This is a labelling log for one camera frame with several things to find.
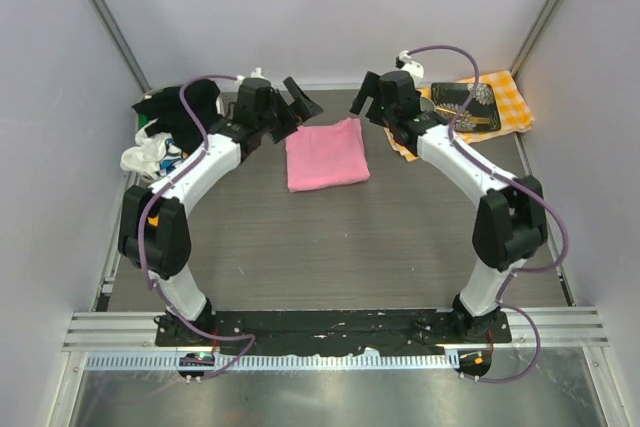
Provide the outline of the grey striped cup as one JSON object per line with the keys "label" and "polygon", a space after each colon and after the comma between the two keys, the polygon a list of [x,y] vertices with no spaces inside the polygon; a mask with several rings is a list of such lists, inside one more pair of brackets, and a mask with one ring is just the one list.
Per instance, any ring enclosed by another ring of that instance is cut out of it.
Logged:
{"label": "grey striped cup", "polygon": [[435,110],[435,104],[426,97],[420,99],[420,106],[423,112],[433,112]]}

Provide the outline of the black t shirt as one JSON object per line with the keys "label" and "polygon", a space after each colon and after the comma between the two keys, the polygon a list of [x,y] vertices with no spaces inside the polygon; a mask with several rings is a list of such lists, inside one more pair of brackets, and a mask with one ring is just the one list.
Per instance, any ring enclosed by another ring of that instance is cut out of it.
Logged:
{"label": "black t shirt", "polygon": [[[184,109],[179,91],[179,87],[165,88],[133,105],[132,109],[148,121],[143,127],[148,137],[168,133],[178,148],[192,154],[202,144],[203,137]],[[194,82],[185,91],[187,103],[205,131],[221,118],[216,106],[219,96],[217,84],[207,79]]]}

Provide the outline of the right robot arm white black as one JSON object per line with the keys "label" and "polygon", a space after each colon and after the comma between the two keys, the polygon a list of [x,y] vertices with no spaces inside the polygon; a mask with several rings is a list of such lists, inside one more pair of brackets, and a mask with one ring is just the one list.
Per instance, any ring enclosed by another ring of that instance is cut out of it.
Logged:
{"label": "right robot arm white black", "polygon": [[496,321],[507,281],[547,241],[542,188],[533,176],[516,178],[491,165],[420,106],[421,94],[404,70],[369,72],[350,109],[385,127],[410,153],[448,177],[476,208],[472,245],[476,262],[452,304],[451,327],[472,342]]}

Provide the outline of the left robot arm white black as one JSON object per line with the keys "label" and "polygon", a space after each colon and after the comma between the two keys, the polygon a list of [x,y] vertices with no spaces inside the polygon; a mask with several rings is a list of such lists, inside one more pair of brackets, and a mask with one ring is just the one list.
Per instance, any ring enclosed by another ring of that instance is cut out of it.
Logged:
{"label": "left robot arm white black", "polygon": [[219,339],[211,301],[189,269],[191,237],[188,218],[202,197],[226,174],[239,167],[270,136],[278,143],[322,108],[288,77],[286,101],[270,81],[240,79],[231,114],[215,113],[205,126],[188,100],[193,79],[177,95],[197,131],[199,144],[173,172],[148,187],[132,186],[123,196],[118,251],[139,267],[149,289],[158,293],[166,312],[158,320],[174,329],[181,343],[200,346]]}

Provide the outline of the gold spoon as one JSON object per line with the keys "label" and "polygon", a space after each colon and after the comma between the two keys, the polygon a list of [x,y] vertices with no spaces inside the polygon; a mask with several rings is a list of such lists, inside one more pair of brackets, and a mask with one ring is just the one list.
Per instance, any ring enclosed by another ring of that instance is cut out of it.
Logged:
{"label": "gold spoon", "polygon": [[[457,113],[457,111],[454,110],[454,107],[455,107],[454,104],[445,104],[445,105],[441,105],[441,106],[436,106],[435,107],[435,111],[438,112],[439,114],[451,119]],[[459,120],[460,121],[469,122],[469,123],[473,123],[473,124],[476,124],[476,125],[488,125],[490,123],[490,121],[491,121],[491,118],[490,117],[483,117],[483,116],[475,116],[475,115],[472,115],[470,112],[465,111],[465,112],[460,114]]]}

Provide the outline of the pink t shirt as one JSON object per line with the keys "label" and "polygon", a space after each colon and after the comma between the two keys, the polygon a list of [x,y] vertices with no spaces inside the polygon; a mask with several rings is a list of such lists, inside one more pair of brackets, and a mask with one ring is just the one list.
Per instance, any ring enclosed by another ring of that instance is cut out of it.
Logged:
{"label": "pink t shirt", "polygon": [[286,139],[285,148],[290,193],[351,185],[370,178],[359,119],[302,126]]}

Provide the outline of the orange checkered cloth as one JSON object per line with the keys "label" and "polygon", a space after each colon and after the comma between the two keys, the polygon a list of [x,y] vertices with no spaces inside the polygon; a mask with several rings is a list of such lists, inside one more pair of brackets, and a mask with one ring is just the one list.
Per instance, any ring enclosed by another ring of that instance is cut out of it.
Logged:
{"label": "orange checkered cloth", "polygon": [[[474,78],[469,77],[459,80],[457,83],[473,84],[473,81]],[[480,75],[479,83],[489,84],[493,88],[501,118],[501,129],[489,133],[459,133],[455,130],[464,142],[467,144],[478,143],[504,135],[526,133],[533,127],[534,116],[508,71]],[[431,99],[430,90],[431,86],[421,88],[421,96]]]}

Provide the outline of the white printed t shirt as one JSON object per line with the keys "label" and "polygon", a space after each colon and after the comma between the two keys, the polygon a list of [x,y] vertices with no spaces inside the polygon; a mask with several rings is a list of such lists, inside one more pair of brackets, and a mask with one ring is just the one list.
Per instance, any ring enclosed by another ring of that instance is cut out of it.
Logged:
{"label": "white printed t shirt", "polygon": [[189,156],[166,132],[149,136],[145,129],[140,129],[134,137],[134,143],[133,147],[122,153],[120,167],[149,180],[169,175]]}

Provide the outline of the black floral rectangular plate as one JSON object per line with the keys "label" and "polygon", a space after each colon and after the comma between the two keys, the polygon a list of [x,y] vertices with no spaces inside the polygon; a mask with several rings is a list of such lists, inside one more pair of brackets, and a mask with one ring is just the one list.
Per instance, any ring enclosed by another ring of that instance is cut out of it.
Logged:
{"label": "black floral rectangular plate", "polygon": [[[445,104],[454,104],[454,110],[458,112],[463,103],[469,97],[472,88],[472,83],[434,83],[431,85],[430,90],[431,100],[435,104],[435,107]],[[455,125],[455,130],[457,132],[489,133],[496,132],[501,129],[501,118],[498,111],[497,101],[493,88],[489,84],[478,84],[469,104],[465,108],[465,111],[468,111],[475,116],[490,117],[491,121],[488,125],[476,125],[460,121],[458,117]],[[446,123],[450,122],[452,119],[449,119],[438,112],[436,113]]]}

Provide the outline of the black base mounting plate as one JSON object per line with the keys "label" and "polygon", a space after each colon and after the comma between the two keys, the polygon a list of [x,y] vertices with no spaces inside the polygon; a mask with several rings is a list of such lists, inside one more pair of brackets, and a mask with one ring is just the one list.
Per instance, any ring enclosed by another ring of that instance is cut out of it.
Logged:
{"label": "black base mounting plate", "polygon": [[448,344],[512,341],[503,312],[468,327],[452,311],[439,309],[220,311],[203,330],[222,340],[201,337],[170,313],[157,315],[154,323],[158,347],[213,346],[225,355],[238,354],[248,342],[235,338],[246,334],[255,337],[248,353],[257,356],[343,357],[367,348],[383,356],[435,354]]}

